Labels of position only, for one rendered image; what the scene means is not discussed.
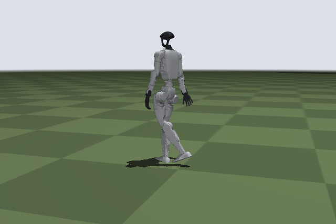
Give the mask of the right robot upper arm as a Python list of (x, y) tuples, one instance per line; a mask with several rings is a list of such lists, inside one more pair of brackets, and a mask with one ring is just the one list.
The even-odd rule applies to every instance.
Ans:
[(183, 75), (183, 70), (182, 70), (182, 54), (178, 52), (179, 56), (179, 73), (178, 77), (181, 77)]

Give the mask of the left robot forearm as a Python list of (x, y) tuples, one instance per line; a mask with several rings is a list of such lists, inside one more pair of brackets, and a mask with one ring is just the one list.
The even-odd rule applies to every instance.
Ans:
[(150, 76), (150, 82), (148, 84), (148, 88), (146, 89), (146, 94), (148, 93), (149, 90), (151, 90), (151, 91), (153, 90), (156, 81), (157, 81), (157, 79), (156, 79), (156, 71), (152, 70), (151, 71), (151, 76)]

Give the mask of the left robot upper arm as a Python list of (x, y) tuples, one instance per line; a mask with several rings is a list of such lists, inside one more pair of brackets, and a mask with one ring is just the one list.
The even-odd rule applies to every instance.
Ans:
[(154, 67), (156, 71), (156, 77), (160, 74), (160, 68), (161, 68), (161, 61), (164, 58), (164, 51), (157, 51), (154, 54)]

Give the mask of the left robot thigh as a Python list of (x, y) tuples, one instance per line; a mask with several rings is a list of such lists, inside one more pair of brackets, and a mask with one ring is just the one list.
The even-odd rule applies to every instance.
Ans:
[(165, 91), (158, 91), (153, 96), (153, 107), (154, 107), (154, 113), (156, 116), (156, 119), (160, 125), (160, 127), (163, 129), (163, 125), (165, 123), (168, 123), (171, 128), (173, 129), (173, 124), (171, 122), (165, 121), (165, 105), (162, 101), (166, 100), (166, 92)]

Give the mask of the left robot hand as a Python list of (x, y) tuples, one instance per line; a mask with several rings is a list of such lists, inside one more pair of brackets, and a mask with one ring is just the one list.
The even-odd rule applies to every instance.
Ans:
[(146, 95), (146, 98), (145, 98), (145, 106), (146, 106), (146, 108), (149, 109), (149, 110), (151, 109), (151, 108), (149, 107), (149, 97), (151, 96), (151, 93), (152, 93), (152, 91), (149, 90), (148, 93), (145, 94), (145, 95)]

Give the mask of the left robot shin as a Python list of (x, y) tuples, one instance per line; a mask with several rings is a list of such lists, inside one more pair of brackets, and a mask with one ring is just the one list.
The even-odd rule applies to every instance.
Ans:
[(163, 129), (161, 130), (163, 131), (167, 139), (171, 142), (171, 144), (180, 152), (180, 154), (185, 153), (185, 150), (180, 143), (180, 139), (176, 131), (173, 130), (168, 123), (165, 123), (163, 125)]

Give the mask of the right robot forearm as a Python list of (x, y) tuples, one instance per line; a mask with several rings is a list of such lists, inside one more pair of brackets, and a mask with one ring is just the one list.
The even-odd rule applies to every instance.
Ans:
[(185, 93), (185, 85), (184, 85), (184, 75), (182, 75), (181, 77), (178, 78), (179, 81), (179, 88), (182, 90), (182, 93)]

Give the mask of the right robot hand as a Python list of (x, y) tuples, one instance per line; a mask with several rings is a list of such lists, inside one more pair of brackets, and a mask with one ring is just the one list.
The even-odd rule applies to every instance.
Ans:
[[(186, 106), (187, 106), (187, 102), (188, 102), (188, 106), (190, 106), (191, 102), (193, 103), (191, 97), (188, 95), (188, 91), (187, 89), (185, 88), (186, 92), (185, 93), (182, 93), (182, 95), (184, 95), (184, 99), (183, 99), (183, 104), (184, 104), (184, 101), (186, 102)], [(191, 101), (190, 101), (191, 100)], [(190, 104), (189, 104), (190, 102)]]

